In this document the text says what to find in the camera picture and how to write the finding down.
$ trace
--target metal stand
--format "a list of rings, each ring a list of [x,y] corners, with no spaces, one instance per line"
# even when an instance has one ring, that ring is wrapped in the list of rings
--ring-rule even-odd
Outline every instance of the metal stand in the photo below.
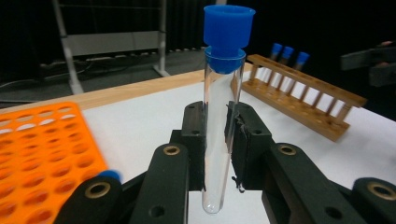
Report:
[[[160,55],[158,65],[154,65],[155,71],[162,77],[170,75],[165,71],[165,50],[166,50],[166,0],[161,0],[160,8],[160,28],[159,31],[149,32],[132,32],[132,33],[115,33],[115,34],[95,34],[95,35],[67,35],[64,27],[64,19],[61,6],[58,0],[52,0],[56,21],[62,46],[64,48],[64,57],[70,74],[69,85],[73,94],[83,93],[84,90],[78,80],[76,67],[74,66],[73,56],[88,55],[95,53],[109,53],[117,51],[156,49]]]

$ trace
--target test tube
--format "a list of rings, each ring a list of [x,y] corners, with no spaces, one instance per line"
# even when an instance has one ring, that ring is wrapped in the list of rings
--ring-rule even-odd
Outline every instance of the test tube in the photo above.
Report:
[[[277,55],[282,50],[282,48],[283,48],[282,45],[280,45],[278,43],[274,43],[273,48],[271,49],[271,55],[270,55],[270,59],[272,61],[276,61]]]
[[[293,51],[294,51],[293,48],[291,48],[291,47],[285,47],[285,48],[283,49],[282,56],[281,56],[281,58],[280,58],[280,60],[279,60],[279,63],[281,63],[281,64],[288,64],[290,55],[293,53]],[[275,73],[276,73],[275,71],[271,71],[271,74],[270,74],[270,76],[268,77],[267,86],[271,85],[271,82],[272,82],[272,79],[273,79],[274,76],[275,76]]]
[[[305,96],[306,96],[306,94],[308,93],[308,90],[309,90],[309,86],[308,86],[308,85],[305,85],[305,87],[304,87],[304,89],[303,89],[303,92],[302,92],[301,95],[300,95],[300,99],[299,99],[300,102],[302,102],[302,101],[305,99]],[[320,93],[318,94],[318,97],[317,97],[317,99],[315,100],[315,102],[314,102],[314,104],[313,104],[313,107],[315,107],[315,106],[317,105],[317,103],[318,103],[318,101],[320,100],[321,96],[322,96],[322,92],[320,92]]]
[[[306,60],[308,60],[308,58],[309,58],[309,54],[307,54],[305,52],[300,52],[298,54],[296,64],[293,66],[293,68],[297,71],[301,71],[303,69],[303,66],[304,66]],[[292,79],[289,83],[289,86],[286,88],[287,96],[291,95],[291,93],[294,90],[295,85],[296,85],[296,80]]]
[[[246,58],[241,48],[248,44],[254,13],[248,7],[205,7],[204,41],[209,47],[205,49],[206,148],[202,204],[211,215],[218,213],[224,202],[233,150],[233,117]]]

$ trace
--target floor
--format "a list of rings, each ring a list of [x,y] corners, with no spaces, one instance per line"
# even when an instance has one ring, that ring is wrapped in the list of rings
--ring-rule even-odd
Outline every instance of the floor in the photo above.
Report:
[[[161,78],[152,68],[157,54],[120,56],[75,62],[78,79],[85,92]],[[202,49],[169,52],[166,71],[172,76],[204,69]],[[65,63],[41,66],[44,81],[22,80],[0,83],[0,108],[71,95]]]

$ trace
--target blue cap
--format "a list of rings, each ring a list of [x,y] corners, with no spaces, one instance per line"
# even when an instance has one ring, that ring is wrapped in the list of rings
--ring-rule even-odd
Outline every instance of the blue cap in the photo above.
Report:
[[[248,7],[213,5],[204,8],[204,41],[210,46],[205,53],[210,55],[212,69],[228,74],[241,64],[223,63],[222,59],[240,61],[241,48],[248,45],[255,10]]]
[[[294,49],[291,47],[285,47],[282,53],[282,58],[289,59],[290,55],[294,52]]]
[[[303,64],[306,62],[306,60],[308,60],[308,58],[309,58],[309,54],[305,52],[300,52],[297,57],[297,63]]]
[[[114,171],[114,170],[105,170],[105,171],[99,173],[98,176],[112,177],[112,178],[117,179],[118,181],[120,181],[119,173],[117,171]]]
[[[273,49],[271,50],[272,54],[278,54],[282,50],[282,46],[278,43],[274,43]]]

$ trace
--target test tube rack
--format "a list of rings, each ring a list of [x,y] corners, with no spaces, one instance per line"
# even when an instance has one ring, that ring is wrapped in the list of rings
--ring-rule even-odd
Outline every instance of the test tube rack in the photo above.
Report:
[[[252,62],[253,66],[249,80],[242,84],[242,90],[334,142],[348,129],[349,124],[345,123],[344,119],[352,106],[361,107],[366,103],[366,99],[359,95],[340,89],[330,83],[311,77],[261,55],[249,55],[247,60]],[[291,83],[290,87],[283,91],[280,88],[282,82],[279,82],[277,86],[273,86],[272,83],[257,78],[260,67],[268,68],[280,74],[281,80],[284,77],[288,77]],[[294,93],[291,94],[296,83],[304,84],[304,89],[299,97],[296,97]],[[318,94],[313,103],[309,104],[305,101],[305,97],[311,89],[316,90]],[[332,97],[325,111],[318,108],[318,103],[324,94]],[[333,116],[332,111],[337,102],[342,105]]]
[[[106,169],[77,104],[0,114],[0,223],[53,223],[78,185]]]

